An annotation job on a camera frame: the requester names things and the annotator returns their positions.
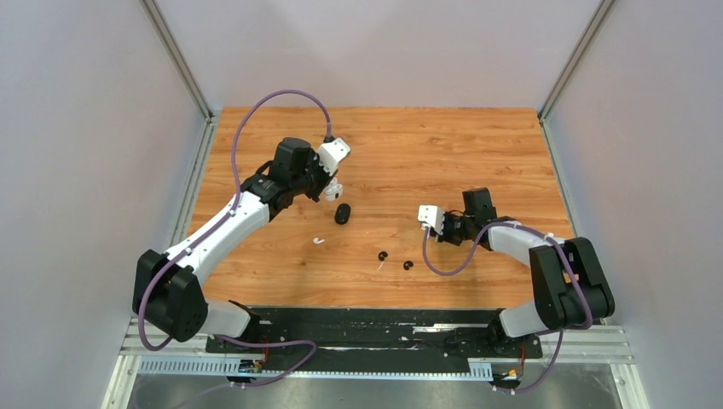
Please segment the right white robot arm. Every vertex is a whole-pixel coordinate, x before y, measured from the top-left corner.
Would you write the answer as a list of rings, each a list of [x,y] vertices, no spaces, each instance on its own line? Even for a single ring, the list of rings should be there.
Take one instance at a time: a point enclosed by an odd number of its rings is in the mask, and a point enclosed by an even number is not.
[[[471,242],[469,255],[448,275],[463,271],[479,248],[509,256],[530,271],[532,299],[495,312],[486,334],[492,352],[509,355],[522,337],[586,330],[615,313],[615,298],[589,239],[563,239],[499,215],[486,187],[466,190],[462,198],[462,211],[433,205],[418,211],[427,239],[451,245]]]

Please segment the white earbud charging case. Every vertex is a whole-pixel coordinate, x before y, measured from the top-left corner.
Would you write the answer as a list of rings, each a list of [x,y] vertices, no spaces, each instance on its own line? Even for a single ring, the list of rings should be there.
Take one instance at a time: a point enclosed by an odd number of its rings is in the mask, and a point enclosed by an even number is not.
[[[337,177],[334,177],[324,189],[324,198],[326,201],[335,201],[339,199],[344,191],[344,186],[338,181]]]

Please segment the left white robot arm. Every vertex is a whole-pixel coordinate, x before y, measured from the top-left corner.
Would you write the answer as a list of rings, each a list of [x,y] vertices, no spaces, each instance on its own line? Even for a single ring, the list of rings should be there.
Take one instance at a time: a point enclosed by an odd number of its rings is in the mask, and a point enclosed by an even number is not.
[[[297,196],[319,201],[341,194],[337,174],[350,155],[341,138],[313,148],[287,137],[274,157],[238,185],[238,192],[195,233],[166,251],[148,250],[138,259],[132,310],[170,339],[186,342],[197,334],[222,335],[241,352],[254,350],[261,329],[250,310],[237,302],[207,300],[202,291],[216,267],[264,227]]]

